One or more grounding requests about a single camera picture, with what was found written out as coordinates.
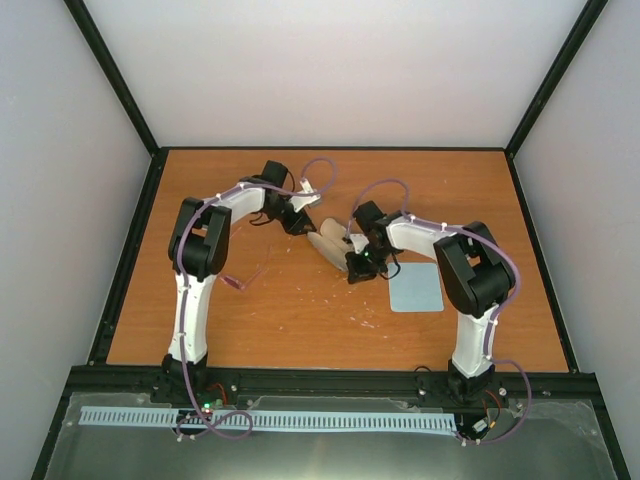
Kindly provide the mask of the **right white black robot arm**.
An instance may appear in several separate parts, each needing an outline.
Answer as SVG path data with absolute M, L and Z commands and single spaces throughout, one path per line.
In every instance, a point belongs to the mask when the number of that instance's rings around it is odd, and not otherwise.
M 373 201 L 357 206 L 352 218 L 361 233 L 346 235 L 352 246 L 345 254 L 350 284 L 393 279 L 401 271 L 397 256 L 406 251 L 436 263 L 458 318 L 446 389 L 454 402 L 471 402 L 495 371 L 494 330 L 520 282 L 513 261 L 482 222 L 450 226 L 400 211 L 385 214 Z

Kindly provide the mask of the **pink transparent sunglasses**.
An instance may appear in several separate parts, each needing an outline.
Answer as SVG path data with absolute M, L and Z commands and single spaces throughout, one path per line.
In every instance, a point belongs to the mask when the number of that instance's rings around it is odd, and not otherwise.
M 272 242 L 264 227 L 248 224 L 232 231 L 229 257 L 218 279 L 226 286 L 245 292 L 268 270 Z

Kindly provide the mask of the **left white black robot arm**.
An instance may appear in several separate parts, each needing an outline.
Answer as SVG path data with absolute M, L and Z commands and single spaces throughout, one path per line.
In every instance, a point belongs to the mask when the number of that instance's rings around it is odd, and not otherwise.
M 267 161 L 258 175 L 206 199 L 183 200 L 169 241 L 177 298 L 174 328 L 161 367 L 174 392 L 186 402 L 201 400 L 208 390 L 207 322 L 213 286 L 226 264 L 233 224 L 251 214 L 276 220 L 292 236 L 315 230 L 306 209 L 322 198 L 306 177 L 297 191 L 284 183 L 288 168 Z

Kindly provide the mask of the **light blue cleaning cloth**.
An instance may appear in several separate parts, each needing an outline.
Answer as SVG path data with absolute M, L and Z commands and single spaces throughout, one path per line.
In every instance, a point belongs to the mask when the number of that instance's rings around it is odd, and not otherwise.
M 431 313 L 444 310 L 435 263 L 393 263 L 389 267 L 389 303 L 395 313 Z

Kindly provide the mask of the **plaid brown glasses case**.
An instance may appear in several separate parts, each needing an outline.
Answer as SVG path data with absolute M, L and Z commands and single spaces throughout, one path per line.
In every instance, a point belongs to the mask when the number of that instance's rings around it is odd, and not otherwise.
M 346 227 L 331 217 L 321 223 L 318 231 L 306 234 L 320 255 L 341 272 L 348 271 L 346 255 L 354 251 L 353 244 L 346 237 Z

